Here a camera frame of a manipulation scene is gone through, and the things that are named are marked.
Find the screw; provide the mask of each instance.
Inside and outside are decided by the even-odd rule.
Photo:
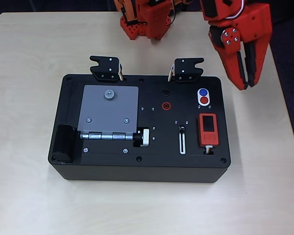
[[[114,97],[114,91],[112,89],[108,89],[104,92],[104,97],[106,99],[113,99]]]

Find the red case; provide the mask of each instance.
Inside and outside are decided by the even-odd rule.
[[[212,117],[214,131],[204,131],[204,120],[203,120],[204,116]],[[199,144],[201,147],[205,147],[206,145],[216,146],[219,144],[217,115],[199,114],[198,127],[199,127]]]

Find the light wood tabletop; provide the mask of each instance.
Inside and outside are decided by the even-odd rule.
[[[294,235],[294,136],[268,49],[260,82],[227,79],[201,13],[161,41],[128,39],[120,13],[0,15],[0,235]],[[47,161],[61,81],[90,55],[166,75],[204,57],[222,81],[232,164],[214,184],[67,181]]]

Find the gray metal plate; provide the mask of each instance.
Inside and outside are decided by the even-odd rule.
[[[112,89],[114,98],[104,97]],[[86,85],[78,121],[78,131],[136,133],[138,87]]]

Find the red button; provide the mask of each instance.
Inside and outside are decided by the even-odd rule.
[[[208,98],[207,97],[202,97],[202,98],[200,98],[200,102],[202,104],[206,104],[206,103],[208,103]]]

